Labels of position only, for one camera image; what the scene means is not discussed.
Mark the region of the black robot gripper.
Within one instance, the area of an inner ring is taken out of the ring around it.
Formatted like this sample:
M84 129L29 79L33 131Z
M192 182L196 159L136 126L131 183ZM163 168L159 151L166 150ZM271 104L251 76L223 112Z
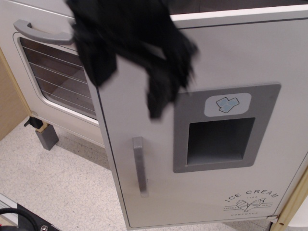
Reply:
M175 26L161 0L68 0L74 40L91 83L99 87L117 69L116 55L144 66L150 119L160 119L193 77L196 45Z

